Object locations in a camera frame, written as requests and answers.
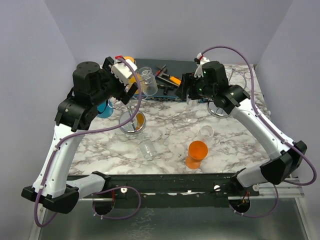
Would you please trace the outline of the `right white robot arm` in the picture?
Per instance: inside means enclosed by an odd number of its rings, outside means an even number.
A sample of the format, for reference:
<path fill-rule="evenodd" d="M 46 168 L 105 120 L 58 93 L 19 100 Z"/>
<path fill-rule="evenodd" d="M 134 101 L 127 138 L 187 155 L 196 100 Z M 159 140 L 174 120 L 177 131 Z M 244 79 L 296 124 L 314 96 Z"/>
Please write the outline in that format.
<path fill-rule="evenodd" d="M 278 185 L 301 165 L 306 144 L 286 136 L 255 108 L 248 92 L 239 85 L 229 84 L 220 62 L 208 61 L 200 64 L 195 73 L 184 73 L 175 94 L 182 100 L 212 100 L 216 107 L 245 126 L 269 156 L 267 162 L 244 168 L 232 177 L 230 191 L 234 195 L 243 195 L 255 184 Z"/>

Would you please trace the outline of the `ribbed clear glass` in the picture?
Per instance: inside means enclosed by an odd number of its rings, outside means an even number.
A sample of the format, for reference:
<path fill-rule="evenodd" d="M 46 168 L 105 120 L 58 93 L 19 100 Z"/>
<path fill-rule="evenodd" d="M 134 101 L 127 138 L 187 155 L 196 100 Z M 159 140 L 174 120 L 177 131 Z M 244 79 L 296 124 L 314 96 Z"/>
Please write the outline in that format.
<path fill-rule="evenodd" d="M 185 122 L 185 123 L 195 123 L 197 121 L 196 117 L 195 117 L 195 114 L 192 112 L 192 110 L 198 106 L 200 103 L 199 103 L 199 100 L 198 99 L 187 99 L 186 100 L 186 109 L 185 109 L 185 114 L 183 115 L 182 117 L 182 120 Z"/>
<path fill-rule="evenodd" d="M 138 145 L 144 159 L 150 161 L 157 155 L 157 151 L 153 142 L 150 139 L 143 140 Z"/>
<path fill-rule="evenodd" d="M 145 66 L 140 68 L 137 73 L 142 92 L 148 97 L 155 95 L 158 92 L 158 85 L 152 69 Z"/>

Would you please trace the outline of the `clear plastic cup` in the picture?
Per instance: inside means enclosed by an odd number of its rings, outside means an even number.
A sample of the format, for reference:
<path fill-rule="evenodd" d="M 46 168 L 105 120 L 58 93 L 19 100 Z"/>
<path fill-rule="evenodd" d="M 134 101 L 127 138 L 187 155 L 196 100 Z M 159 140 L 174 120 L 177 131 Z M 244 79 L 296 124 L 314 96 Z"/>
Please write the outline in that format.
<path fill-rule="evenodd" d="M 202 126 L 197 133 L 197 139 L 199 141 L 202 141 L 206 145 L 208 145 L 212 141 L 213 136 L 214 129 L 209 125 Z"/>

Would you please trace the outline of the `blue plastic goblet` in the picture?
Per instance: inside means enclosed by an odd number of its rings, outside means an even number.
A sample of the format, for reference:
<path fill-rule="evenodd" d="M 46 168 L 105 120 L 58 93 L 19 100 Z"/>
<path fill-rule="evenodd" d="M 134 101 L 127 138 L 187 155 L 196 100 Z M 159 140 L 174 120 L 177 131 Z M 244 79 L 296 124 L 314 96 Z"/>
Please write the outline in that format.
<path fill-rule="evenodd" d="M 108 101 L 102 103 L 101 105 L 99 105 L 97 107 L 97 111 L 98 111 L 97 116 L 99 118 L 106 119 L 106 118 L 109 118 L 113 114 L 114 108 L 113 108 L 111 101 L 108 100 Z"/>

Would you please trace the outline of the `yellow plastic wine glass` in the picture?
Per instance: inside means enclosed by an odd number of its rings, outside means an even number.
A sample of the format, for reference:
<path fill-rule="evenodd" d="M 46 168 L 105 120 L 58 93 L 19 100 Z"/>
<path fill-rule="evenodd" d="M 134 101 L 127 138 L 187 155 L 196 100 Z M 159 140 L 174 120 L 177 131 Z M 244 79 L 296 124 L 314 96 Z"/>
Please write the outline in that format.
<path fill-rule="evenodd" d="M 124 59 L 125 59 L 125 60 L 130 60 L 130 61 L 132 61 L 132 62 L 136 65 L 136 60 L 135 60 L 133 57 L 131 57 L 131 56 L 125 56 Z M 134 75 L 132 74 L 132 75 L 130 76 L 130 78 L 128 79 L 128 87 L 130 88 L 131 85 L 132 85 L 133 83 L 135 83 L 135 82 L 136 82 L 136 79 L 135 79 Z"/>

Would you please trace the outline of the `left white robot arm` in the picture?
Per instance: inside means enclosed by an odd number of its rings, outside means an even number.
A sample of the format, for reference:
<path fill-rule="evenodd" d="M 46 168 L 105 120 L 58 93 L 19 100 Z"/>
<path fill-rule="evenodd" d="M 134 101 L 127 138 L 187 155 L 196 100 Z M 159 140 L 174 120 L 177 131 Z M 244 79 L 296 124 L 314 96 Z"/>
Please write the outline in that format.
<path fill-rule="evenodd" d="M 95 171 L 90 175 L 68 181 L 75 153 L 83 137 L 95 134 L 90 130 L 99 114 L 98 106 L 115 98 L 127 104 L 140 88 L 137 82 L 126 89 L 137 66 L 130 59 L 107 57 L 103 65 L 93 61 L 81 62 L 72 74 L 73 87 L 62 101 L 55 116 L 54 134 L 44 165 L 35 182 L 22 190 L 21 196 L 52 212 L 68 214 L 78 200 L 91 194 L 104 198 L 110 194 L 110 177 Z"/>

